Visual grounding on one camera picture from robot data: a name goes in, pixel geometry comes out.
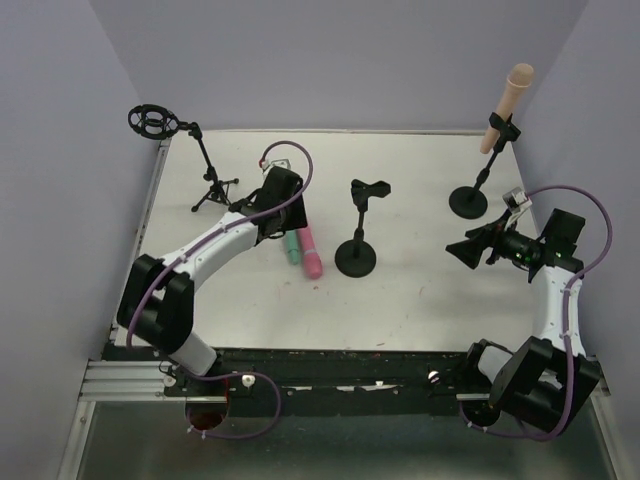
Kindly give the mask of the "black round-base microphone stand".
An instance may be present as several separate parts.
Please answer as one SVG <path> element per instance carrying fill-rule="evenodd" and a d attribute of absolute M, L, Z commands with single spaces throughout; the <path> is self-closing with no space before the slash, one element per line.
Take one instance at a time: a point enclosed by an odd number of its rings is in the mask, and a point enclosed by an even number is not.
<path fill-rule="evenodd" d="M 496 127 L 499 133 L 489 161 L 480 170 L 473 186 L 458 187 L 449 196 L 450 209 L 463 219 L 475 220 L 486 213 L 488 201 L 481 191 L 481 187 L 488 179 L 491 167 L 497 156 L 504 150 L 506 144 L 515 142 L 521 134 L 520 129 L 512 123 L 512 114 L 506 120 L 503 120 L 497 113 L 493 112 L 489 118 L 489 124 L 491 127 Z"/>

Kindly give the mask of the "black clip round-base stand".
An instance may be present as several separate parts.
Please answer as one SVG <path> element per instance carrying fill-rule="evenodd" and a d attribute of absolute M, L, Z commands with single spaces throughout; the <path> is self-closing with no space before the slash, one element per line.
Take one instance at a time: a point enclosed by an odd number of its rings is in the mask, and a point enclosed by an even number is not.
<path fill-rule="evenodd" d="M 365 214 L 368 211 L 370 198 L 385 198 L 390 193 L 391 185 L 385 181 L 366 184 L 354 179 L 351 182 L 351 197 L 359 218 L 353 238 L 343 242 L 335 252 L 335 265 L 343 275 L 350 278 L 363 278 L 374 270 L 377 255 L 373 247 L 364 239 Z"/>

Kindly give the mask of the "peach microphone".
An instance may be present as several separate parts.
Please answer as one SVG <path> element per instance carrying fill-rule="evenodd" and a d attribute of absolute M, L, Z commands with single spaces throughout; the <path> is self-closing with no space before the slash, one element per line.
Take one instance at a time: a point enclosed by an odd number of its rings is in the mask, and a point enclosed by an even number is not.
<path fill-rule="evenodd" d="M 500 135 L 500 128 L 513 113 L 521 96 L 531 86 L 533 79 L 534 68 L 530 64 L 519 63 L 511 69 L 498 105 L 490 115 L 489 127 L 480 145 L 482 154 L 487 154 L 494 147 Z"/>

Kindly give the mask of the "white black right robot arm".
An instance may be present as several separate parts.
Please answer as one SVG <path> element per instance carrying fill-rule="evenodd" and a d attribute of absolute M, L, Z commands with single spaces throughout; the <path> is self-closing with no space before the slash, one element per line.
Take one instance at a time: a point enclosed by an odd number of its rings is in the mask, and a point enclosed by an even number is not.
<path fill-rule="evenodd" d="M 468 371 L 491 384 L 488 408 L 508 413 L 540 431 L 564 430 L 596 387 L 600 371 L 588 360 L 578 324 L 578 296 L 584 264 L 575 257 L 584 218 L 553 210 L 540 237 L 517 231 L 505 212 L 498 220 L 469 230 L 464 240 L 446 246 L 471 269 L 485 250 L 493 264 L 506 259 L 526 270 L 534 295 L 531 336 L 515 352 L 481 340 L 465 361 Z"/>

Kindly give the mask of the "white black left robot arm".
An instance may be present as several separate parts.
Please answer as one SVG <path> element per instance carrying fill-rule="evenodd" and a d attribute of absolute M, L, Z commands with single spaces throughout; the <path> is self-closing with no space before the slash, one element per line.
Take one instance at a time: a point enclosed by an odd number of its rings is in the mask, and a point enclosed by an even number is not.
<path fill-rule="evenodd" d="M 303 179 L 283 167 L 268 170 L 261 188 L 233 203 L 220 221 L 189 244 L 132 264 L 117 323 L 196 376 L 217 359 L 194 332 L 197 290 L 235 256 L 261 241 L 307 225 Z"/>

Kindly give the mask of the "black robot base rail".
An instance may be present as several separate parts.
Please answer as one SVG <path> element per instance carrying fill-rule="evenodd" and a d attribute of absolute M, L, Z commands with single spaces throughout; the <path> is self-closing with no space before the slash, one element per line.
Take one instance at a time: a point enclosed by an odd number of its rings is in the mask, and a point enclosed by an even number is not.
<path fill-rule="evenodd" d="M 223 348 L 196 380 L 167 367 L 182 400 L 200 422 L 226 418 L 449 416 L 459 399 L 477 406 L 489 381 L 467 364 L 464 352 Z"/>

